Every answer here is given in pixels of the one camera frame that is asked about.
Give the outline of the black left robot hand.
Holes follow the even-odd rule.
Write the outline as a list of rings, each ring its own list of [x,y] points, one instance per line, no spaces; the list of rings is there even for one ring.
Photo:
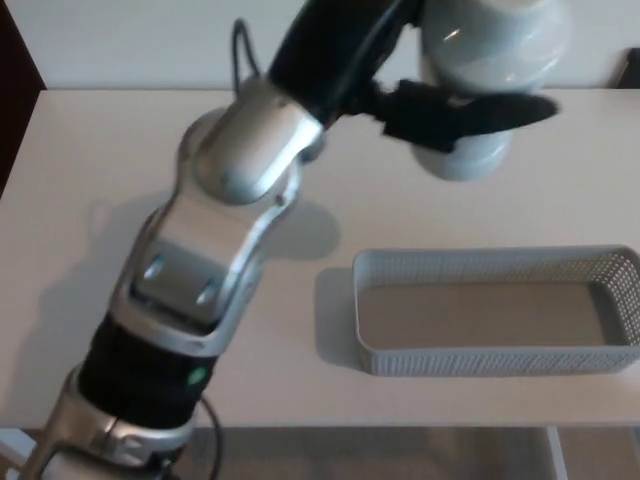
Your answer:
[[[374,77],[406,25],[422,18],[419,1],[308,1],[271,67],[271,83],[324,127],[366,114],[385,135],[451,153],[458,140],[506,132],[558,114],[558,104],[532,93],[456,97],[444,88],[403,79],[385,92]]]

